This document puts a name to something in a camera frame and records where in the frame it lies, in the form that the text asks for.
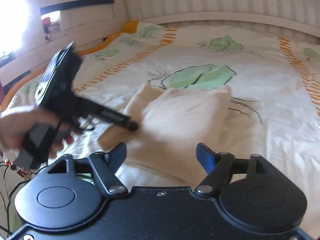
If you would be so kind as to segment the person's left hand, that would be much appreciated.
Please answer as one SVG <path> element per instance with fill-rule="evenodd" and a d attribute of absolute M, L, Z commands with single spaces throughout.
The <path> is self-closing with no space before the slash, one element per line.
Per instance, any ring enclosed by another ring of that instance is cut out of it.
<path fill-rule="evenodd" d="M 1 151 L 4 157 L 14 161 L 24 136 L 38 124 L 56 128 L 60 119 L 53 113 L 35 106 L 19 106 L 1 113 Z"/>

